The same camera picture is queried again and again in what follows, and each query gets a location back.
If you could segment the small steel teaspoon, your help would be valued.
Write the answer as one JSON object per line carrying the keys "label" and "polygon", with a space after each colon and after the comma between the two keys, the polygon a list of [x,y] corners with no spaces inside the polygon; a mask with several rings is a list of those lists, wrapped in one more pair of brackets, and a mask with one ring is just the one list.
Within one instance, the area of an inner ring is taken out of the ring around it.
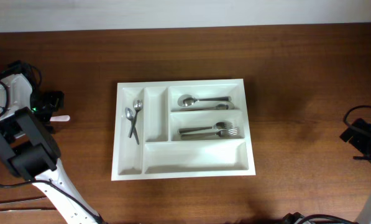
{"label": "small steel teaspoon", "polygon": [[142,100],[136,100],[134,102],[133,108],[135,109],[133,126],[135,126],[136,125],[136,121],[137,121],[138,112],[140,112],[142,110],[142,108],[143,108],[143,102],[142,102]]}
{"label": "small steel teaspoon", "polygon": [[139,142],[139,136],[137,133],[137,129],[135,126],[133,126],[134,114],[133,114],[133,111],[128,107],[125,108],[125,116],[126,116],[126,119],[128,119],[131,122],[131,133],[129,134],[129,138],[131,138],[131,136],[134,136],[136,144],[139,145],[140,142]]}

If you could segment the pink plastic knife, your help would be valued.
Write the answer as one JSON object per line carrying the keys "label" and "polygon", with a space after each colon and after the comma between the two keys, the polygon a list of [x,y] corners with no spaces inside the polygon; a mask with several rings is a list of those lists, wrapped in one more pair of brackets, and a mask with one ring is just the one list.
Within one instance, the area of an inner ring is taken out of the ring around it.
{"label": "pink plastic knife", "polygon": [[68,122],[70,119],[69,115],[52,116],[50,122]]}

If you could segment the steel fork top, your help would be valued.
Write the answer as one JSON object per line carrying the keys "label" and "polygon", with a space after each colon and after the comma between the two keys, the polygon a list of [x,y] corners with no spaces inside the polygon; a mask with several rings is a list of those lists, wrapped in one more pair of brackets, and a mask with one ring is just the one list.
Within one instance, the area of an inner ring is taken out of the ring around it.
{"label": "steel fork top", "polygon": [[222,129],[220,131],[214,131],[209,133],[198,133],[198,134],[182,134],[180,136],[181,140],[192,140],[192,139],[202,139],[209,138],[211,136],[217,136],[219,138],[231,138],[237,136],[240,133],[239,128]]}

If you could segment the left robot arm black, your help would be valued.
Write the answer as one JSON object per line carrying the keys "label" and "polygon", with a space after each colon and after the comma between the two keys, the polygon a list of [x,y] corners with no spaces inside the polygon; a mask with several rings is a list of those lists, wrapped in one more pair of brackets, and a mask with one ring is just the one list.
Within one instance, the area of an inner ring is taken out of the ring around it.
{"label": "left robot arm black", "polygon": [[62,91],[40,91],[41,71],[21,60],[0,72],[0,161],[23,182],[33,185],[67,223],[104,223],[67,176],[53,138],[53,114],[63,108]]}

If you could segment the large steel spoon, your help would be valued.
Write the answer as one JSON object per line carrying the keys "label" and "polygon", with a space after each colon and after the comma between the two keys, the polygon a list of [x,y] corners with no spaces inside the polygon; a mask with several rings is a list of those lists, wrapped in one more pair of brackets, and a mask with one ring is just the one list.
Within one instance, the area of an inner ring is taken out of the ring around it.
{"label": "large steel spoon", "polygon": [[179,106],[187,107],[192,106],[199,101],[231,101],[231,100],[232,98],[230,96],[222,96],[215,98],[196,98],[192,95],[182,95],[179,97],[177,103]]}
{"label": "large steel spoon", "polygon": [[206,111],[206,110],[233,110],[235,108],[234,104],[230,101],[223,101],[216,106],[211,106],[207,108],[191,108],[191,109],[181,109],[180,111]]}

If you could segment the steel fork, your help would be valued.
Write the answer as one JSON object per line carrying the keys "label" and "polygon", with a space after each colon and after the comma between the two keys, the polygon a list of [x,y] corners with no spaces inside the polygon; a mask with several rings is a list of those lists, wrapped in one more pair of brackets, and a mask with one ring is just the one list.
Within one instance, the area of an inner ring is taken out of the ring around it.
{"label": "steel fork", "polygon": [[178,134],[193,133],[197,131],[207,131],[207,130],[222,130],[222,129],[231,129],[234,125],[231,122],[222,121],[218,122],[212,126],[203,126],[197,128],[180,128]]}
{"label": "steel fork", "polygon": [[192,140],[192,139],[202,139],[209,138],[211,136],[217,136],[219,138],[231,138],[237,136],[240,133],[239,128],[222,129],[220,131],[214,131],[209,133],[198,133],[198,134],[182,134],[180,136],[181,140]]}

